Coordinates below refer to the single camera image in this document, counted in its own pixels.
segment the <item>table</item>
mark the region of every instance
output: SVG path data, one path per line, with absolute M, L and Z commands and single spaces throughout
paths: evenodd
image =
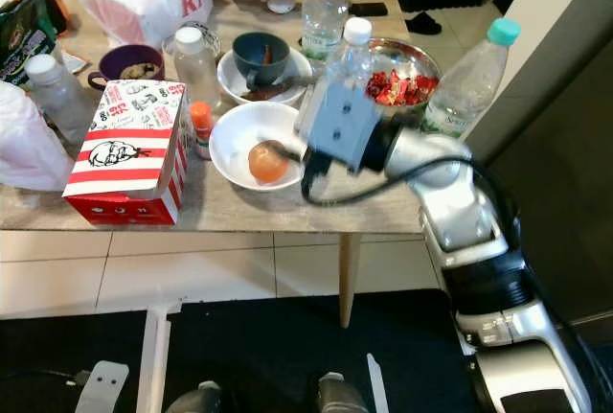
M 108 51 L 100 27 L 80 7 L 78 0 L 64 0 L 73 13 L 76 30 L 64 37 L 62 48 L 91 59 L 94 64 L 79 79 L 86 85 L 87 74 Z M 397 0 L 351 0 L 385 2 L 389 15 L 372 18 L 374 35 L 408 38 Z M 265 0 L 215 0 L 208 25 L 221 37 L 227 51 L 239 34 L 249 31 L 274 33 L 297 47 L 301 30 L 300 7 L 286 15 L 270 12 Z M 166 59 L 167 76 L 175 76 Z M 93 98 L 100 93 L 87 87 Z M 222 98 L 224 107 L 232 105 Z M 327 195 L 346 195 L 380 181 L 382 177 L 364 171 L 358 178 L 332 166 Z M 402 185 L 360 203 L 338 208 L 307 205 L 297 186 L 273 194 L 255 193 L 225 180 L 211 162 L 193 154 L 183 195 L 183 208 L 175 226 L 108 226 L 89 224 L 57 193 L 41 193 L 0 185 L 1 230 L 146 230 L 198 232 L 302 232 L 339 234 L 339 295 L 341 325 L 347 327 L 359 257 L 361 233 L 420 233 L 419 202 Z

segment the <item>kfc box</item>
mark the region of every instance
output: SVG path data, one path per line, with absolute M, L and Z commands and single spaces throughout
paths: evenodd
M 191 121 L 185 84 L 112 80 L 63 196 L 93 224 L 175 224 Z

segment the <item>small white lid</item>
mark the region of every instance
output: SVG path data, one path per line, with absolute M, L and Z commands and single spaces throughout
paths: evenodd
M 373 33 L 373 24 L 365 18 L 352 17 L 345 24 L 343 37 L 350 44 L 366 44 Z
M 53 56 L 39 54 L 26 61 L 24 66 L 28 78 L 34 84 L 47 84 L 61 78 L 62 69 Z
M 266 5 L 274 13 L 288 13 L 296 7 L 296 0 L 268 0 Z
M 183 54 L 197 54 L 205 47 L 202 32 L 193 27 L 179 28 L 174 34 L 174 40 L 176 48 Z

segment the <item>black phone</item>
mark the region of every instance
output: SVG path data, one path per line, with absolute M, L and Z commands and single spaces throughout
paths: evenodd
M 356 17 L 382 17 L 387 15 L 385 3 L 353 3 L 349 13 Z

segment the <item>wooden table leg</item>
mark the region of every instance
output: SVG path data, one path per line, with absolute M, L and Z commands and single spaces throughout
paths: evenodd
M 361 239 L 362 235 L 359 233 L 343 233 L 338 236 L 338 297 L 341 327 L 344 329 L 349 326 L 352 317 Z

